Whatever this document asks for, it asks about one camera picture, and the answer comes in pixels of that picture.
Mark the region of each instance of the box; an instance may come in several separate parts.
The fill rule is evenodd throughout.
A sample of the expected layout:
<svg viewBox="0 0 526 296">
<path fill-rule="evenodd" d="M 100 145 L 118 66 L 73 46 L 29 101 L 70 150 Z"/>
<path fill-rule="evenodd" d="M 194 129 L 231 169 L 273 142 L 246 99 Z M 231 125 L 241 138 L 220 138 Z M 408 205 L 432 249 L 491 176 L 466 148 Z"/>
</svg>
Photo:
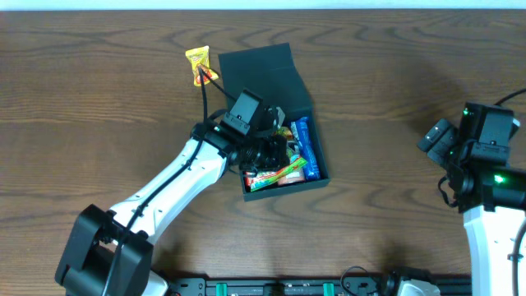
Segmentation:
<svg viewBox="0 0 526 296">
<path fill-rule="evenodd" d="M 316 120 L 312 112 L 311 97 L 294 66 L 288 44 L 278 44 L 258 49 L 248 49 L 235 53 L 219 55 L 219 65 L 224 89 L 237 98 L 243 89 L 248 89 L 261 97 L 266 105 L 276 105 L 285 112 L 284 126 L 303 116 L 309 117 L 309 132 L 312 148 L 316 155 L 321 179 L 291 184 L 285 187 L 263 188 L 250 192 L 240 173 L 245 201 L 301 192 L 325 187 L 330 181 L 327 164 L 318 136 Z M 228 108 L 234 101 L 227 98 Z"/>
</svg>

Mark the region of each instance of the green indicator light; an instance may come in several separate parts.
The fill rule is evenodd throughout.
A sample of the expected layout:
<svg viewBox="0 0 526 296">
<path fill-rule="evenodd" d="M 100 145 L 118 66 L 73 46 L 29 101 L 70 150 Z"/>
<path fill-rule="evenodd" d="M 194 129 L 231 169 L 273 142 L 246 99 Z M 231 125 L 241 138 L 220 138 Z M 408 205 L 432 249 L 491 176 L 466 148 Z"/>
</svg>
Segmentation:
<svg viewBox="0 0 526 296">
<path fill-rule="evenodd" d="M 497 183 L 500 184 L 500 183 L 503 183 L 504 181 L 505 181 L 505 179 L 502 178 L 502 176 L 500 176 L 500 175 L 495 175 L 495 182 L 497 182 Z"/>
</svg>

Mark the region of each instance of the tabletop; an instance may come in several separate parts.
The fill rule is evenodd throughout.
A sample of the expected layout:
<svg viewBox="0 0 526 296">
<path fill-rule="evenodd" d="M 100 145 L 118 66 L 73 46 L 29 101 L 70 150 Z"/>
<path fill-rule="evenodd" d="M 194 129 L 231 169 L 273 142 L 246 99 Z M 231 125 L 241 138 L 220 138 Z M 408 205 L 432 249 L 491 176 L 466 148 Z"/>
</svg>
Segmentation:
<svg viewBox="0 0 526 296">
<path fill-rule="evenodd" d="M 244 202 L 208 187 L 155 245 L 154 268 L 219 277 L 393 266 L 468 274 L 462 215 L 417 142 L 464 102 L 525 87 L 522 11 L 5 12 L 0 16 L 0 294 L 63 294 L 53 275 L 81 210 L 106 210 L 178 155 L 201 120 L 185 51 L 289 42 L 332 177 Z M 209 87 L 209 110 L 225 99 Z M 524 121 L 524 97 L 506 104 Z M 526 133 L 510 161 L 526 169 Z"/>
</svg>

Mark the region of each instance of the open box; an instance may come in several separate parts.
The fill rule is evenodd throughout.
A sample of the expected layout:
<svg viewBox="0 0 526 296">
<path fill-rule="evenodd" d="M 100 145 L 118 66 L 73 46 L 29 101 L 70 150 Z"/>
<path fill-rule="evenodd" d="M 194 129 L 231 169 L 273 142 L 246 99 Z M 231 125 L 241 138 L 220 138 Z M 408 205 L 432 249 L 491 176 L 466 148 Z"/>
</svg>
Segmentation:
<svg viewBox="0 0 526 296">
<path fill-rule="evenodd" d="M 316 120 L 312 112 L 311 97 L 294 66 L 288 44 L 248 49 L 235 53 L 222 53 L 219 55 L 219 65 L 224 89 L 228 93 L 237 98 L 244 89 L 247 89 L 262 98 L 264 104 L 281 107 L 285 112 L 284 126 L 289 126 L 291 121 L 298 120 L 301 117 L 309 117 L 308 127 L 312 149 L 316 155 L 321 174 L 321 179 L 316 181 L 289 184 L 283 187 L 271 185 L 250 192 L 250 189 L 245 186 L 242 172 L 239 172 L 245 201 L 326 186 L 330 177 L 318 136 Z M 229 109 L 232 108 L 233 104 L 234 101 L 227 98 Z"/>
</svg>

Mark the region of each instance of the blue snack bar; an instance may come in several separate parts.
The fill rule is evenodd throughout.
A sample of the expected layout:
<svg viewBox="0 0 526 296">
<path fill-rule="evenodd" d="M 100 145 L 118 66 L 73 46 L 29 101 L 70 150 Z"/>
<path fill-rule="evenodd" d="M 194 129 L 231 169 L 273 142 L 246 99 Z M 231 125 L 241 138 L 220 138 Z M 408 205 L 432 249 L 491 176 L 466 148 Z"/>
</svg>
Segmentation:
<svg viewBox="0 0 526 296">
<path fill-rule="evenodd" d="M 305 178 L 307 181 L 313 181 L 320 179 L 320 169 L 318 169 L 316 156 L 314 155 L 314 150 L 312 150 L 309 128 L 307 126 L 308 120 L 308 117 L 302 117 L 297 121 L 291 122 L 290 130 L 293 132 L 294 138 L 296 138 L 296 141 L 299 143 L 302 157 L 307 161 L 307 164 L 303 167 Z"/>
</svg>

